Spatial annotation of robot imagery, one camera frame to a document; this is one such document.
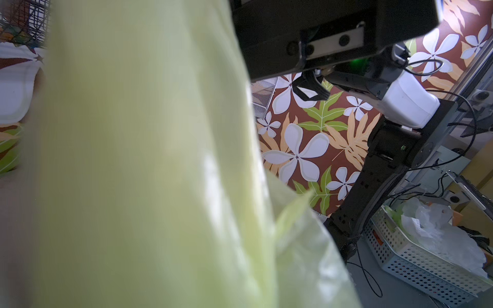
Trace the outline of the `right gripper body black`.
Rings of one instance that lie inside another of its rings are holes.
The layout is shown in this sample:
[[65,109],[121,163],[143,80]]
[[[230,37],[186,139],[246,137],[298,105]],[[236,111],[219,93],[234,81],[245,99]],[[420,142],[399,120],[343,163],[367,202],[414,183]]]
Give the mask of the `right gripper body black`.
[[442,1],[230,1],[253,82],[381,53],[443,20]]

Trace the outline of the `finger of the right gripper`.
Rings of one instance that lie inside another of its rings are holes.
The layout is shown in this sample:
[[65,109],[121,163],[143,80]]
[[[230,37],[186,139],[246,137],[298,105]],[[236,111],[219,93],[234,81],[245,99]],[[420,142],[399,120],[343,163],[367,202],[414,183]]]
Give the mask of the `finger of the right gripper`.
[[330,92],[323,85],[320,71],[304,71],[292,83],[293,92],[303,101],[326,101]]

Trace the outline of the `yellow-green plastic bag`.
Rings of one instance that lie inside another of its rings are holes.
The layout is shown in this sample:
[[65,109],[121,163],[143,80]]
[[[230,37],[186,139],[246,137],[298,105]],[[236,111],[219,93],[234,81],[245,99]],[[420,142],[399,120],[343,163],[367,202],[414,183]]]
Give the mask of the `yellow-green plastic bag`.
[[359,307],[264,169],[227,1],[54,1],[47,45],[35,307]]

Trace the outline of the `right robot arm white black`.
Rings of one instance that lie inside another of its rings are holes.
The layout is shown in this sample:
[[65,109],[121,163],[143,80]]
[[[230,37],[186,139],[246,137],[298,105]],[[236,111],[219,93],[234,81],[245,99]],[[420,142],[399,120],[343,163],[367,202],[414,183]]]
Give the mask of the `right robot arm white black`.
[[381,119],[362,171],[327,221],[343,260],[385,196],[422,169],[456,103],[425,90],[410,71],[405,41],[436,30],[441,1],[231,1],[232,20],[253,82],[298,74],[304,101],[327,100],[326,80],[370,103]]

